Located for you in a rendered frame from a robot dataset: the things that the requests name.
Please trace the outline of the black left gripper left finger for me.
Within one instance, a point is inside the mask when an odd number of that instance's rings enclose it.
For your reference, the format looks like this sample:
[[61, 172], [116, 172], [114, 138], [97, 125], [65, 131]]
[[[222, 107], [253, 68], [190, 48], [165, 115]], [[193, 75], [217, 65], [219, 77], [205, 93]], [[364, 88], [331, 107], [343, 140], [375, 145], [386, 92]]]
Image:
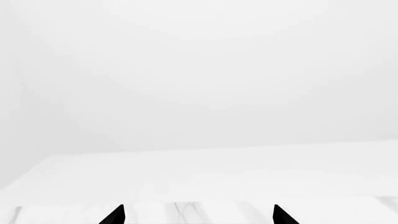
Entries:
[[98, 224], [124, 224], [125, 219], [126, 214], [124, 210], [124, 205], [119, 205]]

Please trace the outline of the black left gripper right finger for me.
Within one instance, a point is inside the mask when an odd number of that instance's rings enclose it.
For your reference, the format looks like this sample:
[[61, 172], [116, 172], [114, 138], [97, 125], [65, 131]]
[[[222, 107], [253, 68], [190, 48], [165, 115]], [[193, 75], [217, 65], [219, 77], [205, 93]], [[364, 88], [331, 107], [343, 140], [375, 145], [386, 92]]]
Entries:
[[300, 224], [278, 205], [274, 205], [272, 219], [274, 224]]

